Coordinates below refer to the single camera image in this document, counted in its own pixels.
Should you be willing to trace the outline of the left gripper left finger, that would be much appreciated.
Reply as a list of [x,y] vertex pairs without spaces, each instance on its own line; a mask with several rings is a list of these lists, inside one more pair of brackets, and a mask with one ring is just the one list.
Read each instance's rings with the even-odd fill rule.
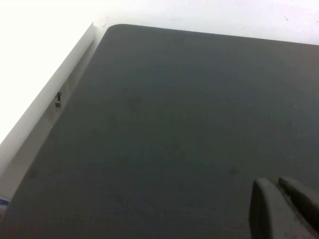
[[282,190],[267,178],[254,180],[249,209],[253,239],[311,239],[312,229]]

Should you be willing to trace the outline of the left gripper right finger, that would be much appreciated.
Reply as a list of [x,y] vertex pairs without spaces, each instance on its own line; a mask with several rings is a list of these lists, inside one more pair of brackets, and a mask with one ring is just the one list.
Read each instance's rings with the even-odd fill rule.
[[284,239],[319,237],[319,193],[291,177],[278,180],[280,232]]

